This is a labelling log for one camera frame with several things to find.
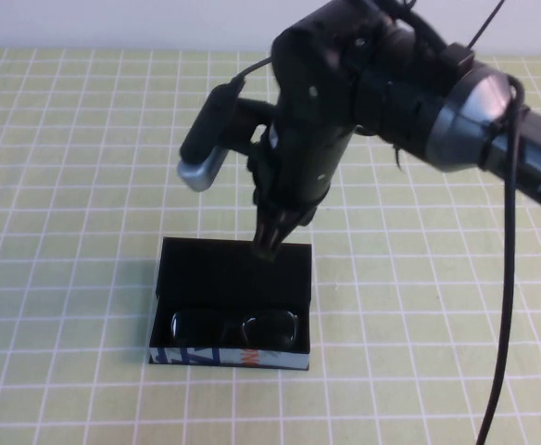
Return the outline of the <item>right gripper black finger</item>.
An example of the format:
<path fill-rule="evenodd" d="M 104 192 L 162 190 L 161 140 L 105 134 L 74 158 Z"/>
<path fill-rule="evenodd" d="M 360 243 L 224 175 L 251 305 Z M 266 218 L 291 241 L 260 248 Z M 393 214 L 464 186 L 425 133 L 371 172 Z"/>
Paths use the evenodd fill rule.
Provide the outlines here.
<path fill-rule="evenodd" d="M 252 241 L 253 251 L 260 258 L 272 257 L 272 226 L 268 213 L 263 207 L 257 207 L 256 231 Z"/>
<path fill-rule="evenodd" d="M 294 212 L 281 212 L 265 221 L 264 254 L 274 259 L 285 240 L 298 226 L 298 217 Z"/>

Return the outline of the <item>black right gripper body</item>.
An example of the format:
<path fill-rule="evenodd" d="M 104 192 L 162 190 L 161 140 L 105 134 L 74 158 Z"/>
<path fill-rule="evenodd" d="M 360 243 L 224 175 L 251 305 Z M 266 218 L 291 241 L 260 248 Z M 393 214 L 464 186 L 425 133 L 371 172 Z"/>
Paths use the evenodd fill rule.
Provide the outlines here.
<path fill-rule="evenodd" d="M 347 125 L 274 121 L 247 162 L 257 224 L 309 224 L 348 144 Z"/>

